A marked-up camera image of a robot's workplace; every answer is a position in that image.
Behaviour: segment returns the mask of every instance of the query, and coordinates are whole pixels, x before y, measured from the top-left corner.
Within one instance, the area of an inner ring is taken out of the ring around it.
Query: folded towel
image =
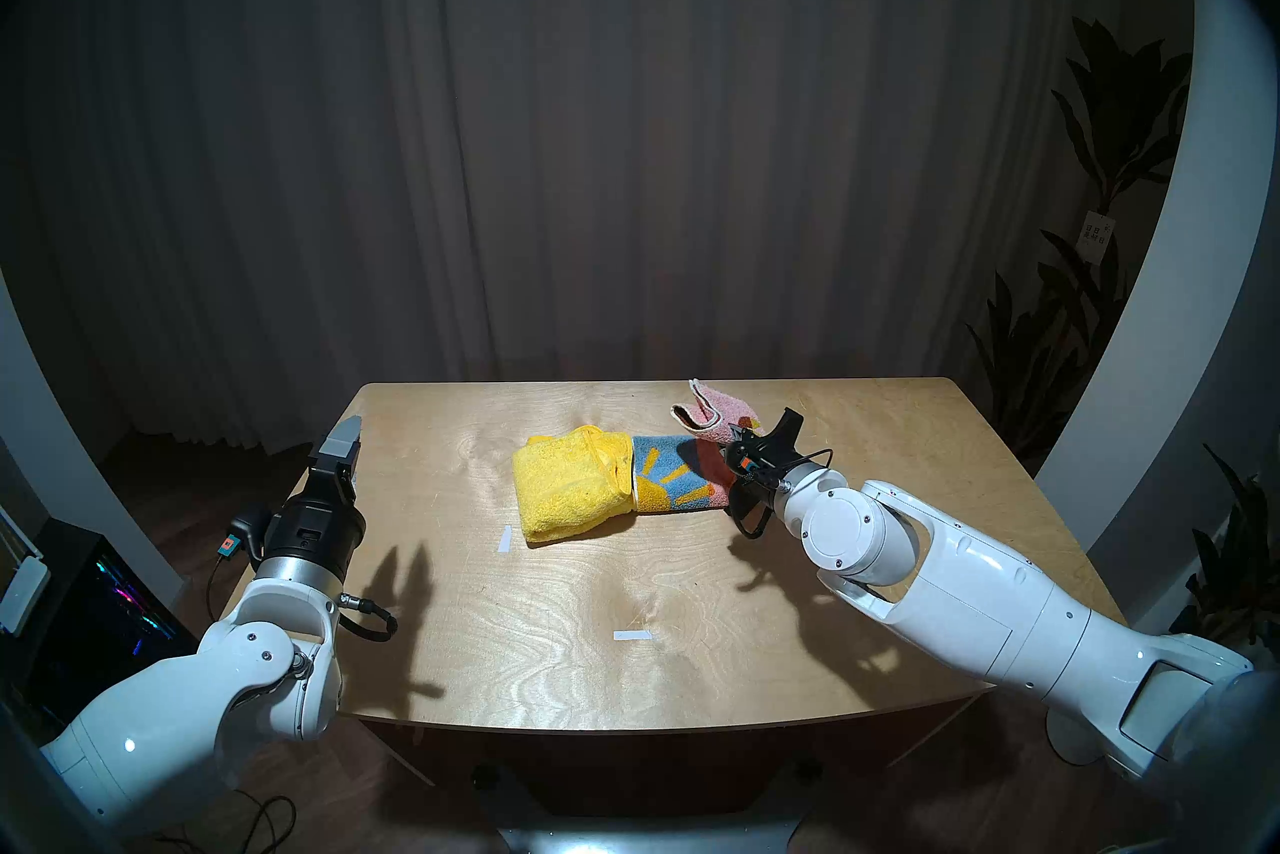
[[[689,512],[728,506],[733,472],[710,440],[685,434],[632,438],[631,466],[636,510]]]
[[[580,426],[531,437],[511,457],[525,540],[539,544],[590,530],[632,510],[631,437]]]
[[[753,430],[760,429],[760,419],[755,415],[755,410],[741,399],[703,385],[698,379],[690,379],[689,388],[694,391],[696,406],[690,408],[684,403],[676,403],[671,407],[671,415],[694,437],[727,444],[733,439],[730,431],[731,424],[749,426]]]

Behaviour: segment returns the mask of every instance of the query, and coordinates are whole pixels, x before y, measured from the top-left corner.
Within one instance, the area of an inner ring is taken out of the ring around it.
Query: pink towel
[[[760,429],[760,420],[756,417],[755,410],[741,399],[735,399],[709,385],[703,385],[698,379],[690,379],[689,388],[694,391],[696,407],[690,408],[684,403],[676,403],[671,407],[671,415],[676,423],[700,440],[727,444],[733,439],[730,425],[749,426],[751,430]]]

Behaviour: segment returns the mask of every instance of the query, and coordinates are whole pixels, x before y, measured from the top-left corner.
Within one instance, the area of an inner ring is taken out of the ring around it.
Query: tag
[[[1084,215],[1084,227],[1080,228],[1080,239],[1075,242],[1075,254],[1091,265],[1101,265],[1115,228],[1116,222],[1110,216],[1100,216],[1091,210]]]

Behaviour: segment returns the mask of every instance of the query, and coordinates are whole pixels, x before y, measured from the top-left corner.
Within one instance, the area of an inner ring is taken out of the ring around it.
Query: floor
[[[200,634],[206,580],[227,521],[253,501],[282,502],[306,467],[306,448],[180,444],[132,435],[102,472],[160,552],[192,579],[179,617]],[[239,567],[211,586],[219,612]],[[1042,707],[1012,694],[983,697],[895,766],[864,775],[828,768],[820,799],[788,848],[794,854],[852,851],[1082,851],[1160,836],[1164,810],[1101,764],[1074,768],[1044,739]],[[358,722],[338,720],[315,745],[265,748],[244,790],[284,794],[298,809],[285,850],[504,851],[470,795],[430,787]],[[285,817],[273,818],[283,828]],[[206,854],[241,850],[256,809],[236,793],[186,825]],[[251,850],[270,842],[259,828]],[[138,840],[131,850],[174,850]]]

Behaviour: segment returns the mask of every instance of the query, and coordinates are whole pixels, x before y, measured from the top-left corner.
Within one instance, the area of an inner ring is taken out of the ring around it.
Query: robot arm
[[[795,455],[800,420],[788,410],[771,434],[741,430],[727,446],[741,485],[736,508],[763,502],[833,594],[942,663],[1093,727],[1126,775],[1162,764],[1201,697],[1252,670],[1212,641],[1148,636],[1101,616],[1029,558],[893,485],[850,489],[840,472]],[[906,517],[929,534],[923,554]],[[916,563],[899,602],[873,592],[905,580]]]
[[[145,834],[187,818],[236,787],[271,740],[315,740],[338,709],[339,622],[387,640],[396,621],[342,590],[365,535],[355,507],[360,417],[316,446],[307,483],[275,516],[233,526],[256,570],[232,613],[193,656],[159,661],[111,686],[41,748],[90,814],[114,834]],[[379,632],[339,615],[372,612]]]

